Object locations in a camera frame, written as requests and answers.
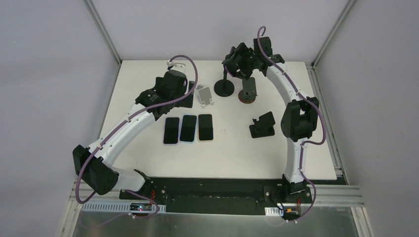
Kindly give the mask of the phone with purple case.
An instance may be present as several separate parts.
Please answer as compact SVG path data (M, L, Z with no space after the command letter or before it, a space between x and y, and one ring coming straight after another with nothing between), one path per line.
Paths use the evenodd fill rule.
M226 56L223 61L225 71L233 78L243 79L244 76L240 72L240 63L243 57L240 53L240 48L232 47L230 53Z

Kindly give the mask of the black pole phone stand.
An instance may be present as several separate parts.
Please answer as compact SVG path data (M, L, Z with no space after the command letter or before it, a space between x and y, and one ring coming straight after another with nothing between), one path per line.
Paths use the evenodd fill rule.
M222 79L218 80L214 84L214 87L213 87L215 94L220 97L229 97L233 94L235 90L234 84L230 80L227 79L227 75L228 75L228 70L227 70L227 67L224 65L223 77Z

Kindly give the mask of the phone with blue case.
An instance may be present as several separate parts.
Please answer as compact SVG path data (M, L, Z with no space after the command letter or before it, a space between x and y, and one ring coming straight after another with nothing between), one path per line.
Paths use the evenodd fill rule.
M179 141L193 143L195 141L197 116L184 115L180 129Z

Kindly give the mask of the phone with beige case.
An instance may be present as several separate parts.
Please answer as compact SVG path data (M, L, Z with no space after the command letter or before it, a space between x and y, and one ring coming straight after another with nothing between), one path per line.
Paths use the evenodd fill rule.
M200 114L198 115L198 140L200 142L212 141L213 135L213 123L211 114Z

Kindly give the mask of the phone with lavender case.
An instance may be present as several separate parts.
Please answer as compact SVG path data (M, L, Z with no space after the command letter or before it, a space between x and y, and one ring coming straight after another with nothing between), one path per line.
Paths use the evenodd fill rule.
M175 145L179 142L179 117L168 117L164 126L164 145Z

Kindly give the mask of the black wedge phone stand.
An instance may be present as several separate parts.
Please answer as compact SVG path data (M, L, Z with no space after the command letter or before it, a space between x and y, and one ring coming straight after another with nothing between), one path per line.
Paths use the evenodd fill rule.
M259 119L252 119L253 124L249 126L251 137L263 138L275 135L275 119L272 112L267 112L259 117Z

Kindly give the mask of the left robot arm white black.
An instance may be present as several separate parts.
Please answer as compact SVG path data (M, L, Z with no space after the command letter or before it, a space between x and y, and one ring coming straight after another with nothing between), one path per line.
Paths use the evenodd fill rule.
M105 135L87 147L78 145L73 150L76 185L88 184L98 195L113 189L130 190L138 199L146 199L151 187L145 175L136 169L125 170L113 166L117 157L148 126L167 114L183 100L188 80L184 69L170 67L155 85L140 93L126 115Z

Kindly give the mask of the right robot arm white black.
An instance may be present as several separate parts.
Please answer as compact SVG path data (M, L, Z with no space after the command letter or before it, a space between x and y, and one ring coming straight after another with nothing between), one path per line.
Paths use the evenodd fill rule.
M319 110L316 97L309 97L291 79L285 69L285 61L279 54L272 53L269 37L257 37L253 48L243 42L232 47L222 61L224 75L250 80L255 69L261 71L276 87L286 104L281 120L281 131L287 138L287 164L282 177L278 199L286 202L301 200L310 189L312 182L304 174L306 147L320 121L325 130L324 117Z

